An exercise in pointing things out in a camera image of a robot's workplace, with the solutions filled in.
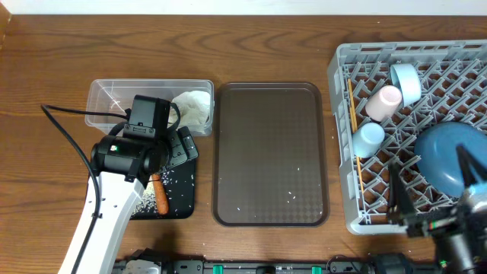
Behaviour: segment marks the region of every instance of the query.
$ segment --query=gray dish rack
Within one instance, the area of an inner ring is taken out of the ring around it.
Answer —
[[[364,109],[368,98],[391,84],[389,69],[396,63],[415,66],[422,96],[380,124],[386,132],[384,143],[375,156],[359,163],[364,181],[362,195],[352,149],[347,82],[352,80],[360,127],[371,121]],[[386,220],[387,165],[391,161],[402,166],[403,182],[419,213],[457,202],[432,187],[419,173],[415,163],[421,159],[414,154],[414,144],[422,131],[447,121],[467,123],[487,134],[487,40],[342,44],[329,64],[328,81],[338,130],[345,221],[350,232],[405,232],[405,227],[389,225]]]

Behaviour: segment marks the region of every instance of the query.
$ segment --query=blue bowl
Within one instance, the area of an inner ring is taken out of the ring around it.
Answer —
[[[464,123],[440,123],[424,131],[416,140],[414,152],[423,177],[437,190],[453,197],[463,192],[463,177],[456,147],[470,152],[487,167],[487,136]]]

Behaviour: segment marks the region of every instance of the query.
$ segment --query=white backdrop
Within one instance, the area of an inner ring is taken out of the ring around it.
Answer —
[[[0,0],[12,14],[487,15],[487,0]]]

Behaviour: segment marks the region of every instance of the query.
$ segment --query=chopstick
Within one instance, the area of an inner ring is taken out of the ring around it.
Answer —
[[[358,129],[357,126],[357,116],[355,115],[355,102],[353,101],[353,93],[352,93],[352,80],[349,79],[349,97],[350,97],[350,120],[352,123],[352,133],[355,133]],[[360,157],[357,157],[357,172],[358,172],[358,180],[360,182],[360,190],[362,191],[362,202],[364,202],[364,181],[362,180],[362,168],[360,166]]]

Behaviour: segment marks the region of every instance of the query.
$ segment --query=black tray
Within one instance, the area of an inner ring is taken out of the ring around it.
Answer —
[[[232,83],[215,118],[212,211],[227,226],[316,226],[329,214],[323,111],[309,83]]]
[[[195,208],[195,173],[196,161],[189,161],[170,170],[166,176],[168,183],[164,190],[169,202],[169,212],[166,215],[159,215],[155,207],[155,197],[151,196],[145,206],[139,204],[130,219],[175,219],[188,218]]]

